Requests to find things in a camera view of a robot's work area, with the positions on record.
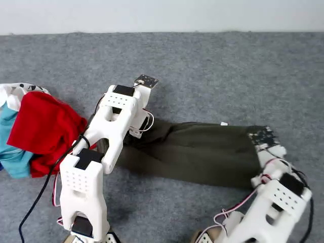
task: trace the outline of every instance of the floor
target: floor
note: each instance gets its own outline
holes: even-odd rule
[[[173,122],[269,125],[287,160],[308,176],[315,200],[309,243],[324,237],[324,33],[114,33],[0,36],[1,83],[48,88],[85,117],[111,84],[145,73],[160,80],[148,109]],[[18,225],[44,178],[0,172],[0,242],[20,242]],[[247,191],[140,176],[104,178],[108,219],[125,243],[188,243]],[[26,242],[67,235],[50,206],[51,187],[26,221]],[[289,242],[306,230],[309,210]]]

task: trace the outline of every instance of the dark green fabric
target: dark green fabric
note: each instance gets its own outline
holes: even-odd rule
[[[250,187],[260,166],[247,133],[260,128],[156,120],[141,139],[125,137],[117,165],[200,184]],[[98,142],[99,151],[107,147],[107,141]]]

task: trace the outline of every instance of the wire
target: wire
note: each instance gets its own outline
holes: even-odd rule
[[[130,126],[130,128],[132,128],[133,130],[138,131],[138,132],[147,132],[148,130],[150,130],[152,128],[152,126],[154,124],[154,115],[151,112],[149,112],[148,110],[145,110],[145,111],[146,111],[146,113],[148,113],[152,117],[151,125],[148,128],[144,129],[144,130],[139,130],[139,129],[137,129],[135,127],[132,127],[132,126]]]
[[[139,85],[141,85],[141,83],[138,83],[138,84],[134,85],[132,88],[136,88]]]
[[[194,242],[194,243],[198,243],[199,241],[200,241],[200,239],[201,239],[201,237],[203,236],[203,234],[205,234],[208,230],[210,230],[210,229],[213,229],[213,228],[216,228],[216,227],[220,227],[219,225],[212,225],[212,226],[209,226],[209,227],[207,227],[206,229],[204,229],[203,231],[202,231],[202,233],[200,233],[200,235],[198,236],[198,238],[196,239],[196,241]]]
[[[85,131],[88,129],[89,124],[90,124],[92,118],[95,116],[95,114],[96,114],[96,112],[97,112],[97,109],[98,109],[98,106],[99,106],[99,104],[100,104],[100,101],[103,99],[104,96],[105,96],[105,94],[104,94],[104,95],[99,99],[99,101],[98,101],[98,103],[97,103],[97,105],[96,105],[96,109],[95,109],[95,111],[92,113],[92,115],[90,116],[90,118],[89,118],[89,120],[88,120],[88,124],[87,124],[85,130],[81,133],[81,135],[83,135],[83,134],[85,133]],[[78,139],[76,140],[76,142],[73,143],[72,146],[69,147],[69,148],[68,148],[68,149],[63,153],[63,155],[62,155],[61,157],[59,157],[59,159],[58,159],[58,160],[57,160],[57,161],[56,161],[56,162],[51,166],[50,171],[49,171],[49,173],[47,174],[47,177],[46,177],[46,180],[45,180],[45,182],[44,182],[43,187],[42,187],[41,190],[39,191],[39,194],[37,195],[37,197],[36,197],[34,203],[31,205],[31,207],[30,207],[30,209],[28,210],[27,214],[25,215],[25,217],[22,219],[22,221],[21,221],[20,224],[19,224],[19,228],[18,228],[18,230],[19,230],[19,235],[20,235],[20,238],[21,238],[21,242],[22,242],[22,243],[25,243],[24,235],[23,235],[23,233],[22,233],[22,226],[23,226],[23,224],[25,223],[25,221],[27,220],[27,218],[29,217],[29,215],[31,214],[31,212],[34,210],[36,204],[38,203],[39,199],[41,198],[42,194],[44,193],[44,191],[45,191],[45,189],[46,189],[46,187],[47,187],[47,184],[49,183],[49,180],[50,180],[50,177],[51,177],[51,174],[52,174],[54,168],[56,167],[56,165],[57,165],[57,164],[58,164],[62,159],[64,159],[64,158],[65,158],[65,157],[66,157],[66,156],[71,152],[71,150],[73,150],[73,149],[77,146],[77,144],[80,142],[81,139],[82,139],[82,136],[79,136]]]
[[[228,218],[228,214],[226,213],[225,209],[222,209],[222,212],[225,213],[224,214],[225,218]]]
[[[233,212],[233,211],[235,211],[235,210],[237,210],[238,208],[240,208],[242,205],[244,205],[253,195],[254,195],[254,193],[256,193],[257,192],[257,189],[258,189],[258,187],[259,187],[259,185],[254,189],[254,191],[253,192],[251,192],[246,198],[244,198],[243,199],[243,201],[241,201],[240,203],[238,203],[238,204],[236,204],[235,206],[233,206],[233,207],[231,207],[230,209],[228,209],[228,210],[226,210],[226,211],[224,211],[224,212],[222,212],[222,213],[219,213],[219,214],[217,214],[217,215],[215,215],[214,216],[214,222],[215,223],[218,223],[217,221],[216,221],[216,219],[219,217],[219,216],[222,216],[222,215],[225,215],[225,214],[229,214],[229,213],[231,213],[231,212]]]
[[[81,238],[80,238],[79,236],[75,235],[75,237],[76,237],[79,241],[81,241],[82,243],[85,243],[83,240],[81,240]]]
[[[63,220],[62,220],[62,217],[58,218],[58,219],[56,220],[56,223],[57,223],[58,225],[63,226]]]
[[[289,168],[289,173],[290,174],[292,174],[292,165],[291,165],[291,163],[289,163],[288,161],[286,161],[286,160],[284,160],[283,158],[281,158],[281,157],[279,157],[279,156],[276,156],[275,154],[273,154],[273,153],[271,153],[270,151],[269,151],[269,149],[265,149],[265,151],[267,151],[268,153],[270,153],[272,156],[274,156],[274,157],[276,157],[277,159],[279,159],[281,162],[283,162],[286,166],[288,166],[288,168]]]
[[[65,158],[65,157],[66,157],[66,156],[71,152],[71,150],[74,149],[74,147],[79,143],[80,140],[81,140],[81,137],[79,137],[78,140],[77,140],[77,141],[76,141],[76,142],[75,142],[71,147],[69,147],[69,148],[65,151],[65,153],[64,153],[61,157],[59,157],[59,159],[58,159],[58,160],[57,160],[57,161],[56,161],[56,162],[51,166],[50,171],[49,171],[49,173],[47,174],[47,177],[46,177],[46,180],[45,180],[45,182],[44,182],[43,187],[41,188],[41,190],[40,190],[38,196],[36,197],[34,203],[33,203],[32,206],[30,207],[29,211],[27,212],[27,214],[25,215],[25,217],[22,219],[22,221],[21,221],[20,224],[19,224],[19,228],[18,228],[18,230],[19,230],[19,234],[20,234],[20,238],[21,238],[21,242],[22,242],[22,243],[25,242],[25,239],[24,239],[24,236],[23,236],[23,233],[22,233],[22,226],[23,226],[23,224],[25,223],[25,221],[27,220],[27,218],[29,217],[29,215],[31,214],[31,212],[34,210],[36,204],[38,203],[39,199],[41,198],[42,194],[44,193],[44,191],[45,191],[45,189],[46,189],[46,187],[47,187],[47,184],[48,184],[48,182],[49,182],[49,180],[50,180],[51,174],[52,174],[52,172],[53,172],[53,170],[54,170],[54,168],[55,168],[55,166],[56,166],[56,165],[57,165],[57,164],[58,164],[62,159],[64,159],[64,158]]]
[[[98,106],[99,106],[101,100],[103,99],[103,97],[105,97],[105,95],[106,95],[106,94],[104,94],[103,96],[101,96],[101,98],[98,100],[97,105],[96,105],[96,109],[95,109],[95,112],[93,113],[93,115],[96,114],[97,109],[98,109]]]

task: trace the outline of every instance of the red and white wire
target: red and white wire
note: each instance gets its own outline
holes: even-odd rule
[[[152,128],[152,126],[154,124],[154,115],[150,111],[148,111],[146,109],[143,109],[143,110],[152,117],[152,122],[151,122],[151,125],[148,128],[143,129],[143,130],[139,130],[139,129],[135,128],[135,127],[131,127],[133,130],[138,131],[138,132],[146,132],[146,131],[148,131],[148,130],[150,130]]]
[[[56,220],[56,223],[59,224],[59,225],[61,225],[61,226],[63,226],[63,220],[62,220],[62,217],[58,218],[58,219]]]
[[[55,206],[55,207],[60,206],[60,204],[56,203],[56,187],[57,187],[57,178],[59,177],[59,174],[60,174],[60,172],[58,172],[55,175],[54,184],[53,184],[53,192],[52,192],[52,205]]]
[[[226,211],[224,211],[224,212],[221,212],[221,213],[219,213],[219,214],[217,214],[217,215],[215,215],[214,216],[214,222],[215,222],[215,224],[217,224],[217,225],[219,225],[220,223],[218,223],[217,222],[217,218],[218,217],[220,217],[220,216],[222,216],[222,215],[226,215],[226,214],[229,214],[229,213],[231,213],[231,212],[233,212],[233,211],[235,211],[235,210],[237,210],[238,208],[240,208],[242,205],[244,205],[253,195],[254,195],[254,193],[256,193],[257,192],[257,189],[258,189],[258,186],[254,189],[254,191],[253,192],[251,192],[243,201],[241,201],[240,203],[238,203],[237,205],[235,205],[234,207],[232,207],[232,208],[230,208],[230,209],[228,209],[228,210],[226,210]]]

